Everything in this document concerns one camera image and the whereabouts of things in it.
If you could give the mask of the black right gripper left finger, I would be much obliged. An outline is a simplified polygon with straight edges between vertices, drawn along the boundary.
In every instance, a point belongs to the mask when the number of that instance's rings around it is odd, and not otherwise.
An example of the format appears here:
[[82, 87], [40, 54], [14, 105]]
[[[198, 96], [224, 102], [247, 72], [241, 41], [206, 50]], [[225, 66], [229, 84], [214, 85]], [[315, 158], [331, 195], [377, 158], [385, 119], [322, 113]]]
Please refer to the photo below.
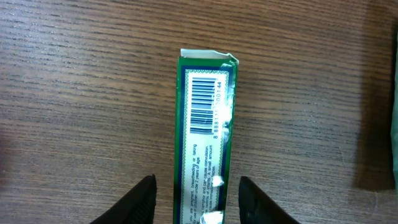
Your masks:
[[145, 176], [90, 224], [153, 224], [157, 196], [155, 175]]

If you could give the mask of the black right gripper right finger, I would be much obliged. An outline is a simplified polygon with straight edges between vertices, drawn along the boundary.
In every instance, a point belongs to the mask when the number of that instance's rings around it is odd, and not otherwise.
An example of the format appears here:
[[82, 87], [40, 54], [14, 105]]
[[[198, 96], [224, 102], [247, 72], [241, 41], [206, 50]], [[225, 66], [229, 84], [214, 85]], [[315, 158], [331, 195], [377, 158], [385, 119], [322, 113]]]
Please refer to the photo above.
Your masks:
[[239, 182], [239, 219], [241, 224], [299, 224], [246, 176]]

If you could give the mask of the green white gum box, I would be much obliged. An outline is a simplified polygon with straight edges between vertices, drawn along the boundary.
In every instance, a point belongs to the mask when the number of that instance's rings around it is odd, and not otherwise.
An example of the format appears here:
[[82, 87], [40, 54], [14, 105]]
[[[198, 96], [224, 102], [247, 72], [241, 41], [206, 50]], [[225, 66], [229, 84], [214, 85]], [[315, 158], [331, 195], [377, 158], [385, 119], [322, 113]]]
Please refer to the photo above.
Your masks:
[[174, 224], [224, 223], [239, 61], [181, 49], [175, 104]]

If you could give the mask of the light blue wet wipes pack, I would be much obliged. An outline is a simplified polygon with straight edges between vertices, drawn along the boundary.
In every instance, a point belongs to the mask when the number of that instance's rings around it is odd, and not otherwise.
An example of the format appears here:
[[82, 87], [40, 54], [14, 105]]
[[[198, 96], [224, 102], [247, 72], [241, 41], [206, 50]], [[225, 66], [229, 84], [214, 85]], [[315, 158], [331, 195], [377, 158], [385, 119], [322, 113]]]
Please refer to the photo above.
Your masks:
[[394, 59], [394, 103], [392, 107], [391, 145], [392, 145], [392, 172], [397, 187], [397, 47]]

